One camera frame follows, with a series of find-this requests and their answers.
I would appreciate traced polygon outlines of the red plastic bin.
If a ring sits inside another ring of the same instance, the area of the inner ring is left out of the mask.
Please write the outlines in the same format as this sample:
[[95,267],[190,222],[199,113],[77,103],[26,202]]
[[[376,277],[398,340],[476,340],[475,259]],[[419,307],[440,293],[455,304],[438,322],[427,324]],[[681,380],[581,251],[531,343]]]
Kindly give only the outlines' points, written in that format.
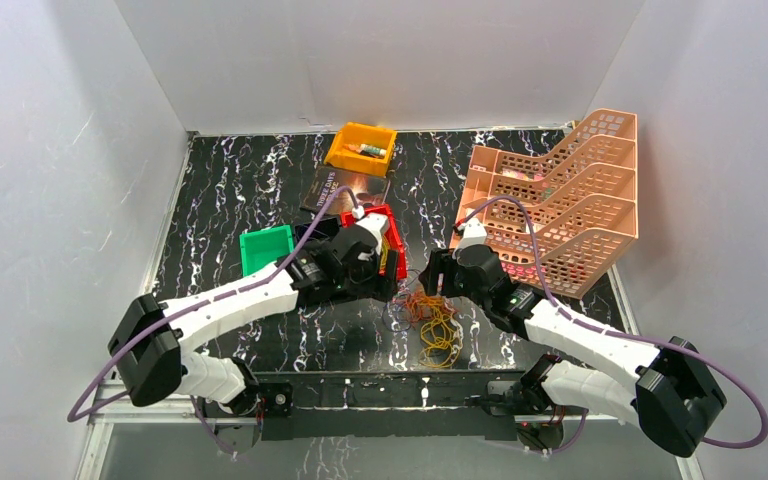
[[396,279],[398,281],[407,278],[407,260],[404,243],[398,230],[398,225],[389,205],[367,206],[364,208],[366,215],[378,214],[387,218],[388,229],[382,237],[382,250],[380,254],[379,274],[384,275],[388,257],[394,257],[396,262]]

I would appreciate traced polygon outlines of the green plastic bin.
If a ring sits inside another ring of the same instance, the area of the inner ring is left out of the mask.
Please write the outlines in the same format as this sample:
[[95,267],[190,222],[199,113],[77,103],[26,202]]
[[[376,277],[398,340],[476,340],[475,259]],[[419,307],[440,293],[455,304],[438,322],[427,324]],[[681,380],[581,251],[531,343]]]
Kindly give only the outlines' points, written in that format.
[[293,231],[289,225],[281,225],[239,236],[242,276],[256,273],[280,257],[289,255],[295,247]]

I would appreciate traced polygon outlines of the black plastic bin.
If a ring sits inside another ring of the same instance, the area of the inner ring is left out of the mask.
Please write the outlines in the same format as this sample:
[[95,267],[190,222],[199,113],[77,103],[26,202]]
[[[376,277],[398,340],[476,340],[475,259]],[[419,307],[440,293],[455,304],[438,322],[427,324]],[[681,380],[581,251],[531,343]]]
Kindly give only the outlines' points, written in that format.
[[315,263],[334,264],[336,257],[330,248],[330,242],[341,229],[336,217],[321,220],[312,230],[302,250],[294,257],[295,262],[311,260]]

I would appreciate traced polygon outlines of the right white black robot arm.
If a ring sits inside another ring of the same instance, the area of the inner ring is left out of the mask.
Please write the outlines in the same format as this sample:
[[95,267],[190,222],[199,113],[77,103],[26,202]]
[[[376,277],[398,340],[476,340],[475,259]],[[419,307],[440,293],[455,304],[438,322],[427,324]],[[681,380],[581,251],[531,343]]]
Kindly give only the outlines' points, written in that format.
[[727,405],[689,342],[673,337],[653,346],[556,306],[512,280],[485,245],[433,250],[419,281],[428,295],[466,298],[500,330],[568,355],[541,360],[522,377],[524,403],[537,414],[562,405],[611,415],[688,457]]

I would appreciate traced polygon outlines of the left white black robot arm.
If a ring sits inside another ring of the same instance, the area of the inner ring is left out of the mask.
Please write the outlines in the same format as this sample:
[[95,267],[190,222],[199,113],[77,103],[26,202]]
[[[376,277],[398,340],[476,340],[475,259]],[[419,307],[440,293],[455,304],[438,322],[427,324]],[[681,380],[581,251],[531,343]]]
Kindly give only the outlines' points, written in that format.
[[358,225],[303,245],[255,274],[191,297],[134,299],[108,343],[125,394],[135,407],[187,395],[251,414],[265,397],[250,367],[199,347],[255,321],[322,304],[390,300],[400,254]]

